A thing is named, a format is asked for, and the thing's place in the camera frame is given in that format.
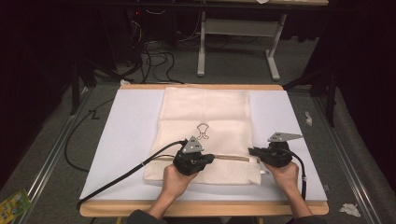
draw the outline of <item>white table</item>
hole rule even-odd
[[[249,91],[253,145],[256,147],[268,147],[267,138],[275,132],[301,134],[289,96],[280,86],[176,86]],[[120,88],[80,198],[127,173],[149,156],[156,137],[164,87],[165,85],[129,85]],[[308,178],[308,205],[316,215],[328,213],[327,198],[304,139],[289,141],[289,145],[304,161]],[[144,168],[99,193],[81,206],[80,213],[85,217],[127,217],[135,209],[147,209],[160,193],[162,182],[146,182],[143,174]],[[287,200],[270,175],[263,175],[260,185],[190,184],[165,213],[171,217],[287,214],[291,214]]]

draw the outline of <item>white paper scrap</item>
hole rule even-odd
[[[353,205],[352,203],[344,203],[343,207],[340,209],[340,212],[345,212],[354,217],[360,217],[361,214],[356,207],[358,207],[357,204]]]
[[[311,115],[309,114],[308,111],[305,111],[305,115],[306,115],[305,123],[307,123],[309,126],[312,126],[312,118],[311,118]]]

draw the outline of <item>human hand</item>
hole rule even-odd
[[[157,219],[161,219],[168,207],[186,191],[190,182],[198,176],[183,175],[178,172],[174,164],[168,165],[163,170],[163,189],[154,204],[148,209],[148,213]]]
[[[196,176],[198,176],[198,173],[193,175],[181,174],[174,164],[166,166],[163,170],[163,189],[161,194],[175,200],[186,191],[187,186]]]
[[[283,191],[297,189],[299,167],[296,163],[291,161],[288,165],[280,168],[266,163],[264,165],[273,174],[275,182]]]

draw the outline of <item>wooden table edge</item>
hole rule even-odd
[[[128,217],[147,210],[153,201],[87,201],[80,207],[84,217]],[[307,202],[314,215],[329,213],[327,202]],[[291,215],[288,202],[174,202],[166,217],[262,217]]]
[[[202,88],[210,90],[283,91],[280,85],[248,84],[131,84],[120,86],[120,90],[163,90],[166,87]]]

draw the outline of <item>canvas bag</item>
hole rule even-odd
[[[192,183],[213,185],[260,184],[260,161],[248,154],[252,147],[252,125],[248,91],[166,88],[158,119],[154,154],[170,143],[195,136],[203,154],[214,154],[211,164]],[[181,145],[163,155],[177,154]],[[146,180],[162,180],[163,169],[173,158],[159,158],[146,165]]]

